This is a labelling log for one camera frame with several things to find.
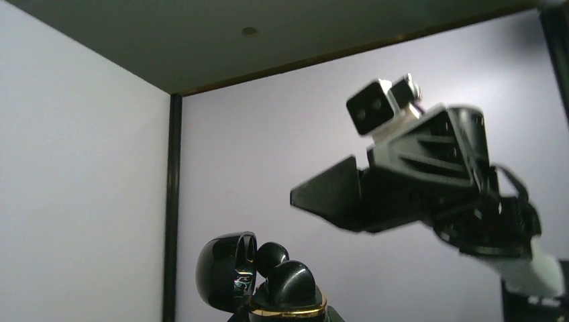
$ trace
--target gray wall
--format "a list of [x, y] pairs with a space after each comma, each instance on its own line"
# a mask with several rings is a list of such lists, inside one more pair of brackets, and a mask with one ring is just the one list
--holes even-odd
[[231, 231], [276, 241], [352, 321], [500, 321], [499, 277], [422, 225], [357, 235], [289, 207], [289, 190], [349, 154], [366, 166], [346, 99], [410, 72], [425, 106], [484, 109], [491, 158], [523, 177], [543, 245], [569, 257], [569, 131], [536, 12], [185, 99], [179, 321], [224, 321], [197, 294], [201, 247]]
[[160, 320], [168, 100], [0, 0], [0, 321]]

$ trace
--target black plastic housing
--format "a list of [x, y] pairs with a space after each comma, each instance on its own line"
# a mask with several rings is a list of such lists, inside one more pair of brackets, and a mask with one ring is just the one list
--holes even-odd
[[207, 243], [197, 261], [197, 290], [209, 306], [235, 313], [253, 295], [257, 239], [250, 231], [229, 233]]
[[500, 196], [484, 115], [473, 107], [436, 108], [368, 150], [291, 191], [291, 205], [350, 231], [379, 233], [422, 221], [445, 242], [475, 256], [531, 256], [541, 233], [527, 191]]

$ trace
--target robotic arm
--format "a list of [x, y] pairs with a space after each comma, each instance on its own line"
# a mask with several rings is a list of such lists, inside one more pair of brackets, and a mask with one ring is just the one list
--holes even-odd
[[[350, 156], [294, 188], [291, 205], [354, 232], [420, 221], [500, 274], [510, 294], [508, 301], [503, 296], [506, 321], [565, 321], [569, 264], [540, 248], [539, 216], [524, 184], [490, 163], [484, 115], [465, 105], [425, 112], [420, 98], [407, 75], [395, 84], [376, 80], [349, 99], [358, 133], [374, 140], [369, 167], [359, 169]], [[498, 172], [515, 196], [500, 194]], [[255, 287], [257, 272], [266, 280]], [[228, 322], [343, 322], [306, 265], [276, 243], [257, 248], [248, 231], [206, 244], [196, 283], [206, 303], [233, 314]], [[522, 309], [530, 299], [536, 313]], [[508, 315], [506, 304], [516, 313]]]
[[[380, 233], [415, 221], [501, 275], [509, 292], [560, 298], [560, 262], [538, 245], [539, 216], [521, 181], [490, 164], [484, 115], [471, 106], [416, 105], [407, 75], [376, 80], [347, 102], [361, 136], [371, 136], [369, 168], [353, 156], [291, 191], [291, 205], [349, 231]], [[498, 172], [517, 190], [500, 194]]]

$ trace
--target ceiling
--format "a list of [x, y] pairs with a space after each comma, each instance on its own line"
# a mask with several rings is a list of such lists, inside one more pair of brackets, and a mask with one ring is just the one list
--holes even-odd
[[[8, 0], [168, 93], [190, 95], [533, 7], [536, 0]], [[244, 27], [255, 37], [244, 37]]]

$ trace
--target black metal frame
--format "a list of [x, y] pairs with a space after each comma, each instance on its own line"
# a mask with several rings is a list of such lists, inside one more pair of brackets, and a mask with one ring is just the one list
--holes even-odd
[[[548, 42], [566, 116], [569, 121], [569, 5], [544, 9], [541, 24]], [[176, 319], [176, 269], [178, 252], [178, 205], [180, 191], [180, 149], [182, 141], [181, 94], [170, 98], [168, 174], [166, 188], [166, 232], [164, 247], [164, 284], [162, 322]]]
[[164, 233], [164, 284], [162, 322], [176, 320], [176, 271], [178, 265], [178, 206], [180, 197], [180, 153], [182, 144], [182, 100], [170, 96], [168, 174], [166, 180], [166, 231]]
[[540, 19], [569, 121], [569, 2], [544, 9]]

